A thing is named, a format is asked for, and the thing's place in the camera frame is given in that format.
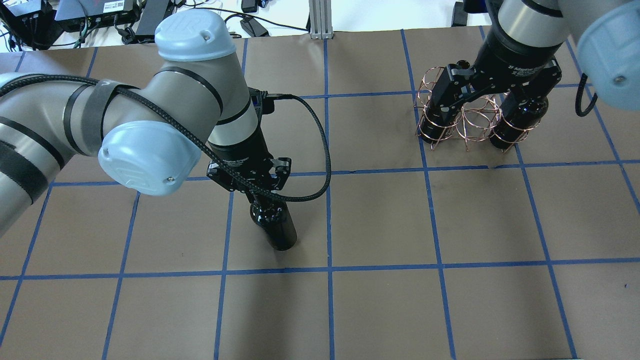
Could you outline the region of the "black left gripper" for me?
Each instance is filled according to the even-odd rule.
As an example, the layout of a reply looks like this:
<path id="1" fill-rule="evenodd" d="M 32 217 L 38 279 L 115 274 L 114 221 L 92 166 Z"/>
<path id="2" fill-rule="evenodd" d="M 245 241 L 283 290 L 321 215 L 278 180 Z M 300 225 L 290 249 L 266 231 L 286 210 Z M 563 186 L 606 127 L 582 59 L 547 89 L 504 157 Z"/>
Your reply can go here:
<path id="1" fill-rule="evenodd" d="M 266 191 L 281 191 L 290 177 L 291 158 L 274 158 L 268 150 L 260 127 L 240 143 L 228 146 L 211 143 L 211 147 L 212 152 L 222 160 L 223 164 L 239 173 L 251 184 Z M 206 177 L 229 192 L 240 192 L 246 196 L 248 202 L 256 200 L 254 192 L 249 187 L 235 180 L 215 161 L 209 162 Z"/>

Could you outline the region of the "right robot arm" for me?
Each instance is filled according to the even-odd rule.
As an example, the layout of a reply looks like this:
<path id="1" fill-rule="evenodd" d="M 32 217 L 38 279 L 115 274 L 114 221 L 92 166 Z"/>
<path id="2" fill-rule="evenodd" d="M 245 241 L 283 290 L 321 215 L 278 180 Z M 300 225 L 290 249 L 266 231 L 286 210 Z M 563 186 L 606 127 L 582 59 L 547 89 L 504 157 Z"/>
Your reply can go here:
<path id="1" fill-rule="evenodd" d="M 492 25 L 482 48 L 470 68 L 449 64 L 441 73 L 429 116 L 446 125 L 481 96 L 521 91 L 569 37 L 599 100 L 638 111 L 639 6 L 637 0 L 487 0 Z"/>

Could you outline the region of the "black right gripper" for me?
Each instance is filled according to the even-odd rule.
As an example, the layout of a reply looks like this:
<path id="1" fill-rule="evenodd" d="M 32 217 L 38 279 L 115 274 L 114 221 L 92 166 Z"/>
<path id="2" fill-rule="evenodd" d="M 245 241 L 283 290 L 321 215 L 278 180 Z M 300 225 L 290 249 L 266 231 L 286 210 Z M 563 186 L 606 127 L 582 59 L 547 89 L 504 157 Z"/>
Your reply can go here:
<path id="1" fill-rule="evenodd" d="M 459 60 L 445 66 L 430 96 L 430 120 L 453 121 L 462 105 L 501 92 L 503 118 L 540 117 L 539 98 L 548 96 L 562 78 L 554 57 L 560 46 L 533 47 L 492 27 L 473 63 Z"/>

